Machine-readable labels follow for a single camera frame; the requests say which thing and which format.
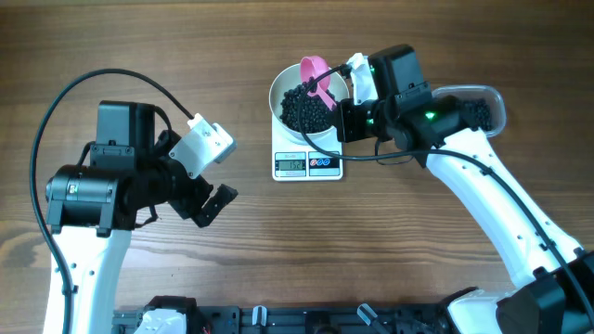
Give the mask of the pink plastic measuring scoop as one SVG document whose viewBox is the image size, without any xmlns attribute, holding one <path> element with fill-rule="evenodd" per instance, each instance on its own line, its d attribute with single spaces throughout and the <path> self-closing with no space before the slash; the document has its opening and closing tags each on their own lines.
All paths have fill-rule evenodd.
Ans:
<svg viewBox="0 0 594 334">
<path fill-rule="evenodd" d="M 316 79 L 329 71 L 327 62 L 319 56 L 303 57 L 300 62 L 300 77 L 303 83 L 308 84 L 311 79 Z M 335 100 L 329 95 L 328 89 L 331 82 L 330 75 L 317 82 L 315 91 L 307 93 L 310 97 L 319 97 L 329 110 L 336 107 Z"/>
</svg>

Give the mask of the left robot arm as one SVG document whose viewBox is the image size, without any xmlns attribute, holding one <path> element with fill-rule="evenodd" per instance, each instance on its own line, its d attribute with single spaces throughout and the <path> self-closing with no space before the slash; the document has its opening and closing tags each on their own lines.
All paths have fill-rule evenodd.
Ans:
<svg viewBox="0 0 594 334">
<path fill-rule="evenodd" d="M 51 266 L 46 333 L 110 332 L 138 211 L 168 203 L 182 219 L 206 227 L 238 195 L 201 175 L 237 146 L 220 124 L 196 114 L 186 135 L 171 128 L 157 135 L 157 117 L 167 116 L 155 105 L 101 102 L 97 137 L 82 160 L 48 181 L 46 220 L 65 267 Z"/>
</svg>

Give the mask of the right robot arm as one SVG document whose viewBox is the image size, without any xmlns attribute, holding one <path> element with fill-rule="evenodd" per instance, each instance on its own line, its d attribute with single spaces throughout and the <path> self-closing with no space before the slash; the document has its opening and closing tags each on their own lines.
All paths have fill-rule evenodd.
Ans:
<svg viewBox="0 0 594 334">
<path fill-rule="evenodd" d="M 509 292 L 469 288 L 443 303 L 456 333 L 587 333 L 593 329 L 593 255 L 538 207 L 492 149 L 503 125 L 497 91 L 431 89 L 414 49 L 355 54 L 339 68 L 353 97 L 332 114 L 341 142 L 392 140 L 462 202 L 494 245 Z"/>
</svg>

